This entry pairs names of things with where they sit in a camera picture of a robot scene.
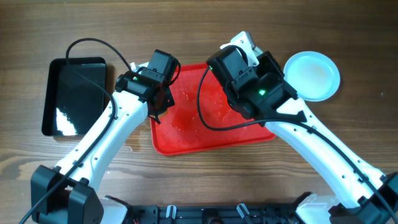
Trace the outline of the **light blue plate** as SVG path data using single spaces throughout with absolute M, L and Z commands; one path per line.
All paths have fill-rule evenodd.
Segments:
M 285 80 L 305 101 L 331 98 L 341 83 L 338 67 L 319 52 L 303 51 L 291 56 L 284 65 Z

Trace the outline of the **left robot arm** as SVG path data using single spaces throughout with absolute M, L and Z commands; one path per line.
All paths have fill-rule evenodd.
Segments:
M 30 180 L 31 209 L 21 220 L 36 223 L 122 223 L 127 206 L 97 195 L 100 182 L 129 135 L 149 116 L 174 105 L 167 87 L 115 91 L 108 109 L 78 145 L 52 169 L 39 166 Z

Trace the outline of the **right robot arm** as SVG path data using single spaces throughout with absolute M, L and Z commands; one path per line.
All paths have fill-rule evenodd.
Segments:
M 397 174 L 385 175 L 357 156 L 309 109 L 340 85 L 335 63 L 304 51 L 280 68 L 269 52 L 251 67 L 235 52 L 227 61 L 234 108 L 292 146 L 325 180 L 331 196 L 311 195 L 297 208 L 306 223 L 385 223 L 397 219 Z

